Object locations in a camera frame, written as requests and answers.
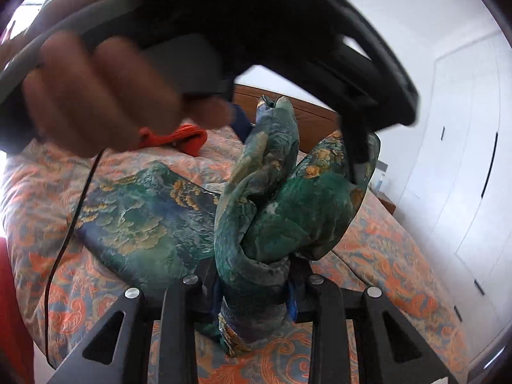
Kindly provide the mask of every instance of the orange floral bedspread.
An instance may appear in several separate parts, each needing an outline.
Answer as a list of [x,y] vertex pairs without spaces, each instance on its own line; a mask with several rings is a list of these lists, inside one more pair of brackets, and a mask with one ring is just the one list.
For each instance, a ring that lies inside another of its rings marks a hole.
[[[106,152],[93,186],[101,179],[135,174],[157,160],[206,187],[225,182],[242,144],[229,128],[208,132],[201,157],[172,149],[148,148],[116,154]],[[44,286],[55,261],[91,160],[72,157],[55,146],[33,142],[21,155],[10,157],[4,174],[3,225],[15,277],[21,314],[34,341],[44,350]],[[411,237],[367,193],[363,205],[340,243],[314,270],[338,285],[364,290],[380,287],[407,316],[461,383],[468,373],[465,337],[444,288],[432,274]],[[50,292],[49,353],[57,367],[126,285],[91,255],[74,237],[53,279]],[[154,327],[153,356],[158,324]],[[355,340],[352,382],[358,382]],[[307,383],[311,325],[287,323],[270,342],[254,352],[229,358],[209,339],[196,335],[202,384]],[[149,381],[154,380],[150,368]]]

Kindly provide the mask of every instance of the silver screw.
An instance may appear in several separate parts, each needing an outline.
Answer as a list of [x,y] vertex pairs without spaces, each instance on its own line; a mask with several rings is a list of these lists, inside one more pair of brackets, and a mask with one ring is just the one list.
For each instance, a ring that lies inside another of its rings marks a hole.
[[368,290],[366,291],[368,293],[368,296],[373,297],[377,299],[377,297],[382,296],[382,290],[380,290],[378,287],[368,287]]
[[320,276],[320,274],[311,274],[311,276],[309,276],[309,282],[318,286],[324,282],[324,277]]
[[192,284],[196,284],[199,281],[199,277],[195,274],[188,274],[183,278],[183,282],[188,284],[189,286]]
[[135,299],[136,297],[139,297],[139,294],[140,290],[137,289],[136,287],[132,287],[131,289],[128,289],[127,291],[124,292],[124,295],[128,299]]

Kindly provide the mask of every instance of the red cloth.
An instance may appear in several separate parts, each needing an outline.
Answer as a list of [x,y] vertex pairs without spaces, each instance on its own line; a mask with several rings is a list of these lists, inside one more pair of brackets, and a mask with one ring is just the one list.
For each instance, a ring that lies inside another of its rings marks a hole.
[[206,130],[192,124],[180,125],[180,128],[170,136],[157,136],[147,127],[140,129],[139,134],[141,137],[139,148],[171,144],[181,152],[193,157],[199,156],[199,150],[208,139]]
[[0,238],[0,351],[25,383],[34,383],[34,344],[18,308],[5,238]]

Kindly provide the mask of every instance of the hand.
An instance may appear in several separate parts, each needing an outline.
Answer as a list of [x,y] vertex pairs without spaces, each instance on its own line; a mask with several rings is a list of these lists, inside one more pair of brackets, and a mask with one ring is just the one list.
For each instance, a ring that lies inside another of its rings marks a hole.
[[[97,0],[53,0],[25,33],[28,42],[71,13]],[[23,92],[39,132],[79,155],[104,148],[135,149],[139,129],[173,132],[185,117],[204,128],[230,123],[220,97],[185,104],[124,38],[101,43],[94,53],[70,32],[50,37],[40,51],[43,66],[27,75]]]

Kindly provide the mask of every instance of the bed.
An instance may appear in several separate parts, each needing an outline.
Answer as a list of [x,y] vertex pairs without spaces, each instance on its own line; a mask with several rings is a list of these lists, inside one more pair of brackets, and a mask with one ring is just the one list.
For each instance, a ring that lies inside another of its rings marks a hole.
[[[258,98],[263,94],[279,96],[238,85],[234,103],[253,119]],[[298,122],[300,149],[308,153],[336,130],[336,114],[301,100],[290,100]],[[106,180],[129,177],[155,161],[199,186],[223,183],[242,148],[233,131],[224,128],[208,133],[200,157],[160,147],[122,154],[107,151],[91,189]],[[44,287],[91,165],[91,160],[35,141],[7,162],[2,215],[17,299],[25,324],[43,352]],[[411,237],[372,193],[367,192],[342,240],[323,259],[313,263],[313,270],[348,289],[380,287],[457,380],[466,382],[467,349],[453,304]],[[62,362],[126,287],[90,253],[81,239],[72,238],[53,279],[49,298],[49,354],[53,367]],[[157,363],[157,323],[153,334],[149,382],[155,380],[151,367]],[[357,358],[350,325],[349,335],[352,382],[356,383]],[[307,382],[310,342],[311,324],[288,322],[264,345],[243,356],[228,357],[219,345],[198,333],[200,382]]]

